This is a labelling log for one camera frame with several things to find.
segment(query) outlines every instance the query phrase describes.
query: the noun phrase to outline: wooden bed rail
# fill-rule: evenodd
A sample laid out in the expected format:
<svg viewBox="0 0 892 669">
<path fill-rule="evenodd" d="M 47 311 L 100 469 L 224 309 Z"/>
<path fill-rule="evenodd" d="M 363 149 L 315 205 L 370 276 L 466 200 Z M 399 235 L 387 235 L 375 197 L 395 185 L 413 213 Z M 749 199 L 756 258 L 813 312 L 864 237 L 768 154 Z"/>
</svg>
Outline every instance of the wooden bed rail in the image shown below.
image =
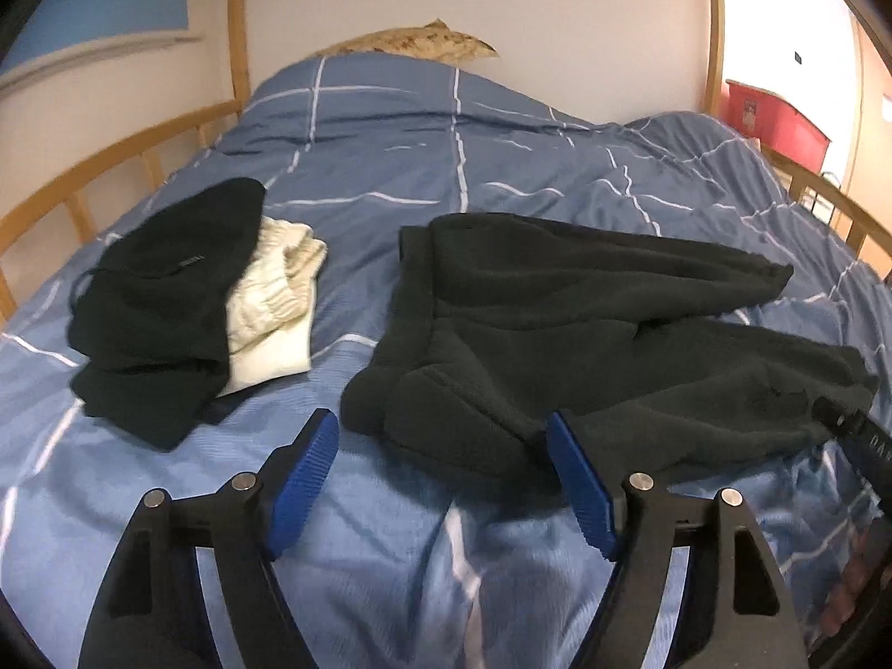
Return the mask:
<svg viewBox="0 0 892 669">
<path fill-rule="evenodd" d="M 227 100 L 208 108 L 194 110 L 119 140 L 60 173 L 6 216 L 0 218 L 0 256 L 3 256 L 12 244 L 15 244 L 41 218 L 61 204 L 68 209 L 80 243 L 90 243 L 96 238 L 96 227 L 82 193 L 89 182 L 124 161 L 140 156 L 146 167 L 149 187 L 152 191 L 157 191 L 165 179 L 161 159 L 156 150 L 159 145 L 180 133 L 195 130 L 199 145 L 207 148 L 210 145 L 209 126 L 220 118 L 237 114 L 241 109 L 242 104 L 239 100 Z M 8 319 L 16 308 L 15 298 L 12 296 L 6 277 L 3 276 L 3 270 L 0 269 L 0 317 Z"/>
<path fill-rule="evenodd" d="M 766 148 L 763 145 L 762 154 L 773 167 L 783 171 L 788 176 L 792 176 L 793 180 L 791 185 L 789 185 L 789 198 L 791 200 L 799 203 L 806 193 L 806 189 L 811 189 L 819 196 L 826 198 L 833 204 L 833 207 L 851 220 L 852 225 L 849 226 L 846 244 L 849 245 L 856 255 L 861 253 L 864 247 L 864 240 L 869 236 L 873 241 L 876 241 L 877 246 L 886 252 L 886 255 L 892 258 L 892 234 L 861 206 L 851 200 L 849 196 L 846 196 L 829 181 L 818 176 L 817 173 L 812 173 L 791 158 L 787 158 L 773 149 Z"/>
</svg>

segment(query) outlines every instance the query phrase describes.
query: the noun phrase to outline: clothing pile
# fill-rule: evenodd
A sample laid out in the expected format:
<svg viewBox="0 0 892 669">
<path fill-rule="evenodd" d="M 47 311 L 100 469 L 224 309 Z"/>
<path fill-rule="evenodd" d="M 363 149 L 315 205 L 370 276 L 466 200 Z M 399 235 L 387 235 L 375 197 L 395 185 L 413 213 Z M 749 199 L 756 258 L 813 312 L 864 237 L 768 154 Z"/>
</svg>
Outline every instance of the clothing pile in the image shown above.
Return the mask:
<svg viewBox="0 0 892 669">
<path fill-rule="evenodd" d="M 87 415 L 173 449 L 217 395 L 309 370 L 326 246 L 261 216 L 260 182 L 234 178 L 159 211 L 104 252 L 79 297 L 71 381 Z"/>
<path fill-rule="evenodd" d="M 400 255 L 342 423 L 447 478 L 556 491 L 544 429 L 560 409 L 626 474 L 690 480 L 826 442 L 815 399 L 867 411 L 877 390 L 854 348 L 712 318 L 781 294 L 791 266 L 754 254 L 460 214 L 403 228 Z"/>
<path fill-rule="evenodd" d="M 69 328 L 88 415 L 172 449 L 218 395 L 309 369 L 327 247 L 263 217 L 264 194 L 223 182 L 106 250 Z M 695 479 L 825 442 L 815 399 L 867 410 L 877 390 L 853 348 L 715 318 L 781 294 L 791 266 L 754 254 L 454 214 L 403 228 L 400 259 L 341 418 L 447 478 L 558 491 L 544 427 L 563 410 L 584 450 Z"/>
</svg>

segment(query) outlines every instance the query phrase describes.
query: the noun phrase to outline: metal screw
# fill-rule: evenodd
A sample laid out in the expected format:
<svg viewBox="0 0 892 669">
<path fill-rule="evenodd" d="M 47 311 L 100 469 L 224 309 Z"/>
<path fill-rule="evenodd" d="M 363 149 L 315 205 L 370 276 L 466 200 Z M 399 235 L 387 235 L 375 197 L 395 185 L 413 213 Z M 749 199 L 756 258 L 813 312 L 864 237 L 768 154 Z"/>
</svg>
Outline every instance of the metal screw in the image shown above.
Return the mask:
<svg viewBox="0 0 892 669">
<path fill-rule="evenodd" d="M 629 484 L 639 491 L 649 491 L 654 487 L 654 479 L 648 473 L 632 473 L 629 476 Z"/>
<path fill-rule="evenodd" d="M 737 507 L 743 503 L 743 496 L 733 488 L 725 488 L 721 491 L 721 499 L 729 506 Z"/>
<path fill-rule="evenodd" d="M 164 502 L 164 491 L 159 491 L 155 488 L 153 491 L 148 491 L 146 496 L 143 498 L 143 505 L 147 508 L 156 508 L 159 507 L 160 504 Z"/>
<path fill-rule="evenodd" d="M 254 473 L 238 473 L 232 479 L 232 487 L 237 491 L 249 491 L 257 484 L 257 476 Z"/>
</svg>

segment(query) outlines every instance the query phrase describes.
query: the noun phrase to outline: blue gripper pad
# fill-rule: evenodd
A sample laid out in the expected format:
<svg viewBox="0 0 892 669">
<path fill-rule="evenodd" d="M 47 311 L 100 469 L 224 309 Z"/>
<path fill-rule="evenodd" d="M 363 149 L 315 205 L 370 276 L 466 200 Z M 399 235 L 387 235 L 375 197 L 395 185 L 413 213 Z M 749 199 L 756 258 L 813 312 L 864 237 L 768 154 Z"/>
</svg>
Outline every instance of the blue gripper pad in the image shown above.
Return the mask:
<svg viewBox="0 0 892 669">
<path fill-rule="evenodd" d="M 547 421 L 545 440 L 583 537 L 604 558 L 613 560 L 619 544 L 613 501 L 559 413 L 552 413 Z"/>
<path fill-rule="evenodd" d="M 328 410 L 314 412 L 293 446 L 288 446 L 287 449 L 302 448 L 302 454 L 294 462 L 272 504 L 264 545 L 273 560 L 300 538 L 309 510 L 335 461 L 337 446 L 338 422 Z"/>
</svg>

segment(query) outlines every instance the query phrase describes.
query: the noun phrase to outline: wall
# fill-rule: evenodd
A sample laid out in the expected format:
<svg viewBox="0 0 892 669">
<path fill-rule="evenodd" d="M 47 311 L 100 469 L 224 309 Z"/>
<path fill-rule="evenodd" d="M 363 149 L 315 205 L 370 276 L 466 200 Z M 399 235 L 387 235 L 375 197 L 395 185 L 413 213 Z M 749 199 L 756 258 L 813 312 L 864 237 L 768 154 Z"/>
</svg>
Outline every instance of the wall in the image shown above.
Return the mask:
<svg viewBox="0 0 892 669">
<path fill-rule="evenodd" d="M 0 216 L 82 158 L 150 125 L 232 97 L 226 0 L 187 0 L 201 37 L 161 49 L 79 62 L 36 82 L 0 91 Z M 196 147 L 188 136 L 162 151 L 169 169 Z M 86 190 L 106 227 L 147 193 L 137 161 Z M 3 256 L 13 295 L 24 299 L 64 263 L 77 241 L 55 209 Z"/>
<path fill-rule="evenodd" d="M 849 196 L 892 231 L 892 123 L 882 115 L 883 95 L 892 95 L 892 75 L 864 29 L 858 31 L 864 53 L 864 100 Z M 861 258 L 881 277 L 892 269 L 892 259 L 870 239 Z"/>
<path fill-rule="evenodd" d="M 699 109 L 709 0 L 247 0 L 251 84 L 334 42 L 436 17 L 501 53 L 468 70 L 581 118 Z"/>
<path fill-rule="evenodd" d="M 831 139 L 822 170 L 845 180 L 858 82 L 843 0 L 725 0 L 724 78 L 791 102 Z"/>
<path fill-rule="evenodd" d="M 187 26 L 186 0 L 43 0 L 0 63 L 0 73 L 81 42 Z"/>
</svg>

